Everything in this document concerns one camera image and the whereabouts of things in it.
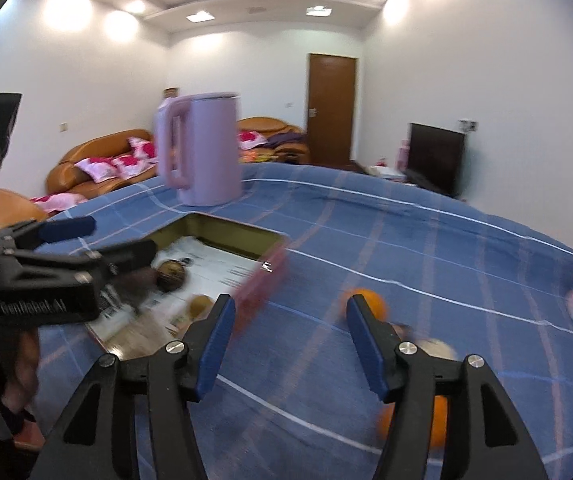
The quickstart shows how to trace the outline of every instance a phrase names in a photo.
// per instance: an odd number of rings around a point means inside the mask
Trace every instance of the kettle handle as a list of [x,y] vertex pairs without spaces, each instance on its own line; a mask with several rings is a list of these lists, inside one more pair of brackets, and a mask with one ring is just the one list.
[[[158,108],[155,124],[155,143],[158,149],[158,174],[169,187],[188,189],[191,181],[186,171],[186,115],[190,108],[190,101],[186,99],[172,99]],[[173,169],[173,151],[171,139],[174,135],[173,119],[178,121],[178,139],[175,146],[175,161],[177,170]]]

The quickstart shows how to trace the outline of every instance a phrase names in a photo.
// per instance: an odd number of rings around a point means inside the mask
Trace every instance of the electrical outlet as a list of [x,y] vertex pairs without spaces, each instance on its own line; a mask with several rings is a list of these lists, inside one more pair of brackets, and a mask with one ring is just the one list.
[[462,120],[460,121],[460,131],[464,134],[476,132],[478,130],[478,121]]

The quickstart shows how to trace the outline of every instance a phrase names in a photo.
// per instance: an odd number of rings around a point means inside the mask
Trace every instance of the white wall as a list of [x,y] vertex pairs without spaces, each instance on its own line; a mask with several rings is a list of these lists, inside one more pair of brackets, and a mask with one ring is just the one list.
[[0,12],[0,92],[23,94],[0,187],[28,196],[44,193],[48,171],[73,146],[151,129],[166,77],[166,33],[140,25],[133,41],[116,43],[102,28],[113,9],[95,2],[86,29],[58,32],[44,22],[46,1],[10,0]]
[[395,160],[407,123],[470,136],[483,211],[573,246],[573,1],[410,0],[367,31],[358,160]]
[[168,86],[183,94],[240,94],[241,118],[276,117],[307,127],[308,54],[358,59],[354,146],[358,139],[362,39],[357,30],[308,23],[254,22],[172,38]]

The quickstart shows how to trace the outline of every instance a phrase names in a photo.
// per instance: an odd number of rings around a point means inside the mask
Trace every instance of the pink floral cushion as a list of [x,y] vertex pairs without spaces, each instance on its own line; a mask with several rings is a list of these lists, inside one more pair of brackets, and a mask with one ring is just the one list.
[[243,130],[238,133],[238,146],[241,150],[251,150],[262,144],[266,144],[266,137],[257,132]]
[[54,195],[37,196],[31,199],[31,202],[40,206],[46,213],[66,211],[74,205],[78,205],[86,201],[87,199],[78,193],[56,193]]
[[129,137],[128,143],[131,145],[135,158],[155,160],[155,145],[150,140],[140,139],[140,137]]
[[138,176],[154,166],[150,158],[141,159],[134,155],[116,156],[112,163],[118,169],[119,176],[125,180]]
[[118,170],[106,156],[90,156],[78,162],[75,167],[88,174],[96,184],[118,176]]

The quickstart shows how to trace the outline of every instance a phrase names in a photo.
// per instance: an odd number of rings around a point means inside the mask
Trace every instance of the orange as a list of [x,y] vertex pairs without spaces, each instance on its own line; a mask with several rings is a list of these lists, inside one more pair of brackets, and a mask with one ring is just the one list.
[[[386,440],[395,404],[387,404],[377,421],[377,433]],[[431,447],[444,447],[447,440],[447,398],[436,396],[433,401],[433,425],[431,427]]]
[[343,311],[344,315],[346,316],[346,309],[347,309],[347,301],[351,296],[355,296],[356,294],[362,294],[364,296],[367,305],[373,312],[375,319],[380,321],[387,320],[387,302],[384,300],[382,296],[380,296],[377,292],[370,290],[368,288],[354,288],[353,290],[348,291],[346,296],[343,300]]

